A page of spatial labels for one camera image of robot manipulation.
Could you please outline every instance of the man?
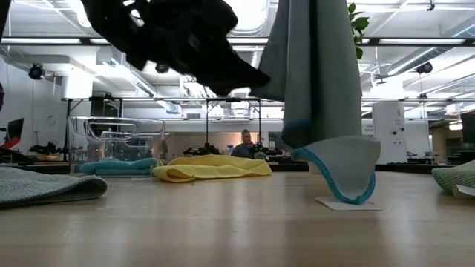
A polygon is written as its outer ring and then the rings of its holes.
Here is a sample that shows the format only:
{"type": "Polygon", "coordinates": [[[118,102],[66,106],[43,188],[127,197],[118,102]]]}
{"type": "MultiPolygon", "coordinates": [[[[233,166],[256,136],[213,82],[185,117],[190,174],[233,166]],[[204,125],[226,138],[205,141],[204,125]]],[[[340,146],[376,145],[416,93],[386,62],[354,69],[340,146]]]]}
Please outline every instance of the man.
{"type": "Polygon", "coordinates": [[[231,156],[252,159],[252,147],[254,144],[252,144],[251,133],[248,130],[244,130],[241,133],[241,137],[243,139],[243,143],[236,145],[236,147],[232,150],[231,156]]]}

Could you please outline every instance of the clear plastic bin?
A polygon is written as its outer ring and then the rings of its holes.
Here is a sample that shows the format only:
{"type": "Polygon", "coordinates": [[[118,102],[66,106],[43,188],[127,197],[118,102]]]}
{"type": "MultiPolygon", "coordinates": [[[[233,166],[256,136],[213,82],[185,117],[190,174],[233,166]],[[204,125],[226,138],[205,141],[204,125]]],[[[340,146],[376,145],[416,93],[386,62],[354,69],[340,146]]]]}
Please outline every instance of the clear plastic bin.
{"type": "Polygon", "coordinates": [[[79,174],[81,165],[107,158],[123,162],[154,158],[160,162],[164,123],[157,119],[72,116],[68,118],[68,136],[71,173],[79,174]]]}

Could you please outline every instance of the yellow towel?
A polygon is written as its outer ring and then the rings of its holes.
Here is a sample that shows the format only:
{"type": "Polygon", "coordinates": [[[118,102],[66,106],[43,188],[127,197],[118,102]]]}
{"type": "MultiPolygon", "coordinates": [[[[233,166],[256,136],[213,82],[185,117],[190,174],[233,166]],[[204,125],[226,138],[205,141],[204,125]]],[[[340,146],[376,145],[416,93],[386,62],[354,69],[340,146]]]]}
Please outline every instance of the yellow towel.
{"type": "Polygon", "coordinates": [[[269,165],[264,160],[222,155],[177,158],[167,166],[156,167],[153,172],[158,179],[166,182],[257,177],[272,173],[269,165]]]}

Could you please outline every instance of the table surface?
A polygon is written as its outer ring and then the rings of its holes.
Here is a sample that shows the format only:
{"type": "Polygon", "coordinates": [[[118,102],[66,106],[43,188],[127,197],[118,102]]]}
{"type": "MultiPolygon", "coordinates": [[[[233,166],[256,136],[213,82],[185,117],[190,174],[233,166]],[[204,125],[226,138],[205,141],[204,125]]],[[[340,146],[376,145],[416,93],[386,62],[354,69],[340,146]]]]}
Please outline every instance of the table surface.
{"type": "Polygon", "coordinates": [[[0,211],[1,266],[475,266],[475,200],[377,173],[383,211],[332,211],[320,176],[110,179],[98,200],[0,211]]]}

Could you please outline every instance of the green plant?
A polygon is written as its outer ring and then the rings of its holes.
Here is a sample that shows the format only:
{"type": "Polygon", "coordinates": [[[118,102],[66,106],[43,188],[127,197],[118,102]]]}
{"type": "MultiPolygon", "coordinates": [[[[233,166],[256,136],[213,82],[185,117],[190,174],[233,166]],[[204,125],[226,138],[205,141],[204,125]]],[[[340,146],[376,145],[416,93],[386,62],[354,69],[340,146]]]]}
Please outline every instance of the green plant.
{"type": "Polygon", "coordinates": [[[356,58],[361,59],[363,57],[363,50],[358,46],[363,42],[364,37],[364,29],[368,27],[370,22],[368,19],[369,17],[358,17],[357,15],[361,14],[362,12],[355,12],[356,4],[352,3],[348,6],[348,16],[350,17],[351,21],[351,31],[353,33],[353,40],[355,41],[355,48],[356,48],[356,58]]]}

